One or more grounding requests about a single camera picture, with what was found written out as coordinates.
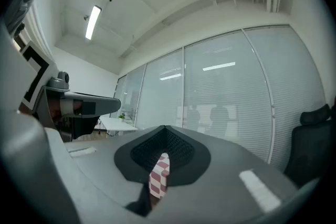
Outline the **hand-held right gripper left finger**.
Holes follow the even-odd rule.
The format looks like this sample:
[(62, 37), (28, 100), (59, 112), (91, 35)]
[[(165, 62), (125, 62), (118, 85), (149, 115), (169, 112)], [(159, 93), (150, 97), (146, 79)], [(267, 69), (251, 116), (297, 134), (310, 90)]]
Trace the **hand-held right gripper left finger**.
[(166, 200), (152, 206), (150, 176), (166, 151), (166, 128), (69, 143), (67, 187), (80, 217), (165, 217)]

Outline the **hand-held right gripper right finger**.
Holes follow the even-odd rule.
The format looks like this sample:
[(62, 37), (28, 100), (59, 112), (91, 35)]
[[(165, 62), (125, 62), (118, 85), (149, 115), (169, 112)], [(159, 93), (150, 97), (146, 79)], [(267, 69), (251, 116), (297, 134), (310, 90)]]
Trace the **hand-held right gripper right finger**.
[(170, 174), (156, 223), (254, 223), (280, 209), (296, 186), (242, 146), (166, 126)]

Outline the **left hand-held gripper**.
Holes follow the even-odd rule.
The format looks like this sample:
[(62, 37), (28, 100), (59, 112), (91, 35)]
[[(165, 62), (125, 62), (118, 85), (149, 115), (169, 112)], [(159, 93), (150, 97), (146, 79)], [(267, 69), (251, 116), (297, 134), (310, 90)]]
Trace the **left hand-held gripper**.
[(21, 54), (36, 75), (19, 110), (34, 116), (44, 127), (56, 128), (61, 116), (95, 118), (121, 108), (119, 99), (69, 92), (68, 73), (58, 70), (56, 63), (32, 41)]

